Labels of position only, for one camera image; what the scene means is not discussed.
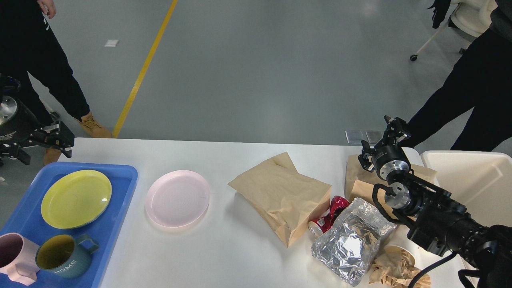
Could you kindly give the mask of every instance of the pink mug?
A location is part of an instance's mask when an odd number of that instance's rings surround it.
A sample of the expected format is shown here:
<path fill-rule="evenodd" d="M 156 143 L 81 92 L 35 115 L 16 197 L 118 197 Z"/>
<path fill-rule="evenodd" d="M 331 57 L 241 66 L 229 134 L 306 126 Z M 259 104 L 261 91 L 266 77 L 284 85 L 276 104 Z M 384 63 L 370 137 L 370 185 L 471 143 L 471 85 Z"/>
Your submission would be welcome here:
<path fill-rule="evenodd" d="M 18 233 L 0 236 L 0 273 L 9 279 L 25 285 L 37 280 L 35 275 L 40 270 L 35 263 L 35 254 L 39 245 Z"/>

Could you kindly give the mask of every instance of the mug handle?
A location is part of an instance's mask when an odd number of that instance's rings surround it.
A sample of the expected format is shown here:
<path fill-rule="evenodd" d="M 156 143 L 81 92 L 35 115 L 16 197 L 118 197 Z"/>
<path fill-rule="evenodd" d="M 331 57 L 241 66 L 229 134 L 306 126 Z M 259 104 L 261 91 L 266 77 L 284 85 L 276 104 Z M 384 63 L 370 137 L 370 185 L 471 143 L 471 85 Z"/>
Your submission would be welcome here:
<path fill-rule="evenodd" d="M 89 254 L 96 252 L 96 250 L 99 249 L 99 245 L 88 234 L 83 234 L 83 235 L 79 236 L 78 238 L 76 238 L 76 244 L 77 245 L 82 244 L 84 241 L 87 241 L 87 240 L 90 240 L 93 244 L 93 246 L 91 248 L 87 249 L 87 251 L 89 251 Z"/>
<path fill-rule="evenodd" d="M 25 285 L 30 285 L 37 280 L 35 271 L 25 269 L 23 266 L 15 264 L 7 268 L 7 276 L 11 281 L 19 282 Z"/>

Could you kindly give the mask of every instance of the white table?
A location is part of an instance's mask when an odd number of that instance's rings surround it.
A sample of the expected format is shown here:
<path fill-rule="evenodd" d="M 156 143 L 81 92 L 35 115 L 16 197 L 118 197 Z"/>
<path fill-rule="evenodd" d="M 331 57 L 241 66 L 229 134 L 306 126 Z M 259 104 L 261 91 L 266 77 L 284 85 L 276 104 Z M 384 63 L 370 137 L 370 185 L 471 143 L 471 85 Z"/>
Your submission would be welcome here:
<path fill-rule="evenodd" d="M 243 196 L 227 184 L 274 155 L 288 152 L 299 173 L 332 184 L 344 195 L 347 157 L 357 146 L 287 145 L 77 138 L 73 157 L 61 161 L 127 164 L 139 173 L 137 186 L 101 287 L 350 287 L 311 256 L 308 231 L 290 248 L 278 239 Z M 406 149 L 411 163 L 418 153 Z M 174 170 L 201 174 L 211 187 L 209 208 L 196 225 L 179 233 L 158 230 L 144 202 L 151 184 Z M 424 252 L 430 264 L 438 256 Z M 431 271 L 432 288 L 462 287 L 459 257 Z M 368 275 L 358 287 L 368 285 Z"/>

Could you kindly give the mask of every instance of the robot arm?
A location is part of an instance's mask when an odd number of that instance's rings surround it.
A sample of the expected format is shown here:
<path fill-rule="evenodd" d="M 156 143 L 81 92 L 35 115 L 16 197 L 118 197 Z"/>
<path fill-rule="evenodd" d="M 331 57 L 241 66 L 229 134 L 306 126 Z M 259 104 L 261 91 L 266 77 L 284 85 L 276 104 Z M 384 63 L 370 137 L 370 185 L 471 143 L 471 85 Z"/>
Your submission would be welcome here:
<path fill-rule="evenodd" d="M 375 171 L 389 185 L 374 186 L 372 196 L 379 211 L 387 220 L 406 225 L 407 237 L 425 250 L 439 256 L 451 250 L 478 268 L 459 272 L 465 287 L 472 285 L 464 276 L 480 277 L 478 287 L 512 287 L 512 228 L 480 225 L 464 205 L 450 199 L 450 192 L 415 176 L 400 147 L 410 137 L 406 123 L 400 118 L 385 119 L 388 127 L 382 140 L 374 148 L 363 140 L 358 156 L 365 170 Z M 398 220 L 378 202 L 379 189 L 385 191 L 386 204 Z"/>
<path fill-rule="evenodd" d="M 0 74 L 0 158 L 8 156 L 28 165 L 30 155 L 23 148 L 31 146 L 58 149 L 70 158 L 67 149 L 74 145 L 73 132 L 62 121 L 46 127 L 39 123 L 16 98 L 19 87 L 18 81 Z"/>

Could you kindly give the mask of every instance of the yellow plate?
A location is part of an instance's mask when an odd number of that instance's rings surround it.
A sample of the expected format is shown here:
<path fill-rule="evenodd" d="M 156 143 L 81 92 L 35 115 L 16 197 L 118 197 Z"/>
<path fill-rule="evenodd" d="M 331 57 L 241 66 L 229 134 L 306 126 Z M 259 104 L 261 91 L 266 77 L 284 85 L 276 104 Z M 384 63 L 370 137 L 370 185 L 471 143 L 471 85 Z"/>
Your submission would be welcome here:
<path fill-rule="evenodd" d="M 96 220 L 109 205 L 112 184 L 101 172 L 80 170 L 62 177 L 46 192 L 41 215 L 58 229 L 77 228 Z"/>

